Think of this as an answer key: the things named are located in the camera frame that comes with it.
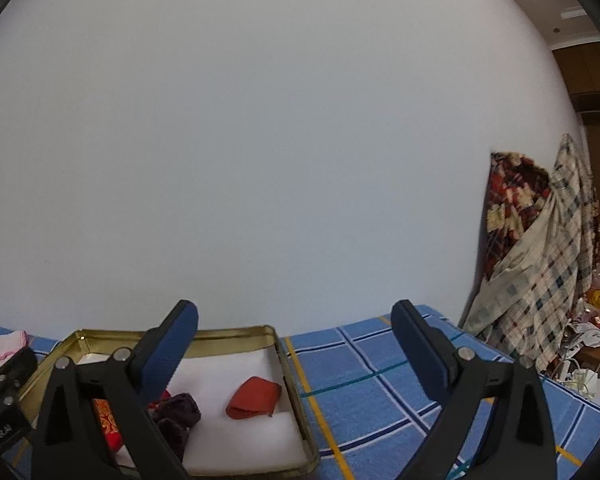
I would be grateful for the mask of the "red gold drawstring pouch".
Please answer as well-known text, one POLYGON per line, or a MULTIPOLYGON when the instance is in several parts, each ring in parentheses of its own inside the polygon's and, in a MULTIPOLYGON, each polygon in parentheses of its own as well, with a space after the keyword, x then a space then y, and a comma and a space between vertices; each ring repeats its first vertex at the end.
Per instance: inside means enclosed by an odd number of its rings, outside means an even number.
MULTIPOLYGON (((152 420, 156 422, 159 418, 158 416, 158 407, 162 401, 170 400, 171 393, 168 390, 164 390, 160 398, 151 402, 148 405, 148 413, 151 416, 152 420)), ((112 414, 112 409, 110 408, 110 404, 105 399, 94 399, 93 405, 98 416, 100 426, 102 427, 102 433, 104 434, 105 440, 107 442, 109 451, 112 454, 116 454, 122 449, 123 439, 122 434, 118 428, 116 421, 114 420, 114 414, 112 414)))

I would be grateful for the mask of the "dark purple scrunchie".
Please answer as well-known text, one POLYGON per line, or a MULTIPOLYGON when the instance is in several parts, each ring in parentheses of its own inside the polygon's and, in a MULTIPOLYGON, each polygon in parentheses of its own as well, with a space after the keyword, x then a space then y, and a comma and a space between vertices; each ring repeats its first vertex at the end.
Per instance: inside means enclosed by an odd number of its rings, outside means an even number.
POLYGON ((187 392, 176 394, 159 404, 158 416, 154 423, 160 434, 175 456, 183 460, 190 430, 201 420, 196 401, 187 392))

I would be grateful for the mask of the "red ribbed soft pad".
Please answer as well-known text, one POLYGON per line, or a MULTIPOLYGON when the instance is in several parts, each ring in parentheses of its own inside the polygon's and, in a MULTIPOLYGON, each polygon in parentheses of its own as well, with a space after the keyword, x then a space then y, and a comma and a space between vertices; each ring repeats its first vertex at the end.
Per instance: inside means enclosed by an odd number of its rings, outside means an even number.
POLYGON ((233 394, 225 413, 231 419, 272 416, 282 396, 282 386, 258 376, 248 378, 233 394))

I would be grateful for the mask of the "gold metal tin box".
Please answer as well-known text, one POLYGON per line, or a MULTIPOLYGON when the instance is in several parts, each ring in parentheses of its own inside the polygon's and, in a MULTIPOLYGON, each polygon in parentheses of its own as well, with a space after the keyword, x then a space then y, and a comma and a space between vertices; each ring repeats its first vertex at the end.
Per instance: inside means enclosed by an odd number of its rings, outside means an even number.
POLYGON ((182 463, 194 479, 298 479, 320 463, 276 330, 201 330, 149 411, 196 419, 182 463))

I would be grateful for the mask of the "white clutter pile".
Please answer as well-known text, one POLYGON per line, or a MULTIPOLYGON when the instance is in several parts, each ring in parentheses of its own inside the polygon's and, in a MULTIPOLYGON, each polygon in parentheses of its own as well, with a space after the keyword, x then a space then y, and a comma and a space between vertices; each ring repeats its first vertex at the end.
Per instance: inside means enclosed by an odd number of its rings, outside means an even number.
POLYGON ((550 379, 600 406, 600 318, 569 321, 550 379))

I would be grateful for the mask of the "plaid beige cloth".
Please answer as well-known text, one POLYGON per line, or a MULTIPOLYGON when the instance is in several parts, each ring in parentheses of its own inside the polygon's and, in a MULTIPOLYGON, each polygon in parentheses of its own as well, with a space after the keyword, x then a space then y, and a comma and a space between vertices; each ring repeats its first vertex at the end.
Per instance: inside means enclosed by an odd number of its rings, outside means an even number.
POLYGON ((592 176, 565 134, 539 217, 482 281, 463 330, 546 370, 558 355, 568 314, 592 284, 596 220, 592 176))

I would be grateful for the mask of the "red floral blanket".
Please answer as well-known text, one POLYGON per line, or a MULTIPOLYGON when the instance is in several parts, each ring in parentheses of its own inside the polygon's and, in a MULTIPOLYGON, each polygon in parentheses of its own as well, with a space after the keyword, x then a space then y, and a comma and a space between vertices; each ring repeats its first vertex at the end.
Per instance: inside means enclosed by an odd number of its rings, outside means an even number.
POLYGON ((496 267, 539 217, 548 196, 547 171, 517 152, 495 152, 486 189, 486 258, 488 280, 496 267))

